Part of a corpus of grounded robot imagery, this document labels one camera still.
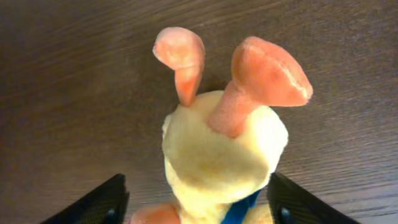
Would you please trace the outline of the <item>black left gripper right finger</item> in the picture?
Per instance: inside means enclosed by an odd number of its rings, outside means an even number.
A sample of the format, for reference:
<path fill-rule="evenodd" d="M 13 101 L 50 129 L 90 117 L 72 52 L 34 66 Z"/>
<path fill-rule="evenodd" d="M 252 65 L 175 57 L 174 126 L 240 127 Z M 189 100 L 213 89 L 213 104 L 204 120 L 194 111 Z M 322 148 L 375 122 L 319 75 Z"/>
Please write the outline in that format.
<path fill-rule="evenodd" d="M 271 175 L 267 199 L 275 224 L 359 224 L 279 172 Z"/>

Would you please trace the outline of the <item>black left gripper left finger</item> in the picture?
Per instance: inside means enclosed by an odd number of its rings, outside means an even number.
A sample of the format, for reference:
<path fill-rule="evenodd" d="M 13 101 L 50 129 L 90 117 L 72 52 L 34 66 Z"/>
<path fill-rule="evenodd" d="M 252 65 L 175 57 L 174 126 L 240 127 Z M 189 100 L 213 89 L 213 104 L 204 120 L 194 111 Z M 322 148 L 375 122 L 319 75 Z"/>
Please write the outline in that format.
<path fill-rule="evenodd" d="M 122 224 L 129 200 L 126 178 L 116 174 L 41 224 Z"/>

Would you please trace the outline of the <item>yellow plush bunny toy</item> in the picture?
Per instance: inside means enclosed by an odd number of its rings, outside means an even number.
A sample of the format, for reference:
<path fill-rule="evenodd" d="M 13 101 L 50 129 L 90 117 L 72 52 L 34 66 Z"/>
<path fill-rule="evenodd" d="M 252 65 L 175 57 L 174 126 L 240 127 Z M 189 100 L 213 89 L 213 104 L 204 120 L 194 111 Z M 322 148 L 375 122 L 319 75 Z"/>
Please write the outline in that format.
<path fill-rule="evenodd" d="M 175 73 L 179 105 L 162 126 L 162 151 L 174 201 L 136 211 L 132 223 L 272 223 L 257 205 L 289 134 L 275 107 L 306 105 L 313 88 L 282 47 L 258 37 L 235 49 L 224 90 L 198 93 L 205 46 L 196 33 L 168 27 L 155 57 Z"/>

